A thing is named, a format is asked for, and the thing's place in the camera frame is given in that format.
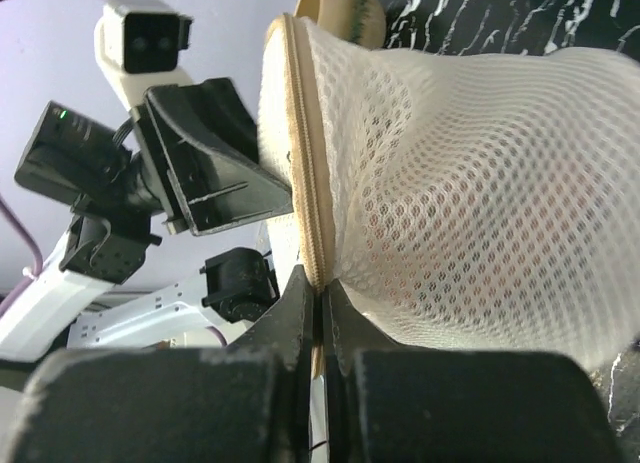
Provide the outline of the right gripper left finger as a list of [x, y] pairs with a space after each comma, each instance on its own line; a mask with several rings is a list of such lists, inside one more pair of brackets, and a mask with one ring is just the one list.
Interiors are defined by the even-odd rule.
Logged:
[[285, 368], [311, 376], [315, 294], [302, 265], [296, 265], [280, 299], [243, 335], [229, 345], [232, 351], [267, 348]]

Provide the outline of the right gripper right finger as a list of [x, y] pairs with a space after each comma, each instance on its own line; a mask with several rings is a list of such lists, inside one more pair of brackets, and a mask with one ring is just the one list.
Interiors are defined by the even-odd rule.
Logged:
[[398, 343], [353, 305], [337, 280], [321, 295], [324, 375], [347, 378], [372, 372], [375, 378], [408, 371], [425, 359], [425, 350]]

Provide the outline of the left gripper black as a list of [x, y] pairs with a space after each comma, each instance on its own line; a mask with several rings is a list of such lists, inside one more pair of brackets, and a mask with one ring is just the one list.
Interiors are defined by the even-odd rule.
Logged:
[[143, 161], [117, 129], [49, 102], [19, 160], [24, 189], [78, 214], [150, 213], [150, 193], [172, 234], [194, 236], [286, 215], [292, 192], [260, 165], [256, 124], [229, 78], [149, 88], [135, 130]]

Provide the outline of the white mesh laundry bag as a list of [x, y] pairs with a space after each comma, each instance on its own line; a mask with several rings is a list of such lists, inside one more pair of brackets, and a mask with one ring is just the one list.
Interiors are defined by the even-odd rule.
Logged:
[[279, 285], [338, 281], [395, 340], [594, 369], [639, 335], [639, 65], [609, 50], [438, 56], [271, 24], [264, 169]]

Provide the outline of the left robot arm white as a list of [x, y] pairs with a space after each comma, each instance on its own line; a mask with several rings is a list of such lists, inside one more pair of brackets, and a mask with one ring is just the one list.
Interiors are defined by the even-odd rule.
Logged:
[[290, 210], [290, 189], [259, 165], [256, 125], [230, 79], [152, 87], [118, 129], [50, 102], [15, 179], [72, 219], [23, 292], [1, 303], [5, 362], [246, 327], [279, 297], [262, 243], [228, 248], [161, 289], [123, 289], [161, 243], [156, 216], [171, 234], [208, 236]]

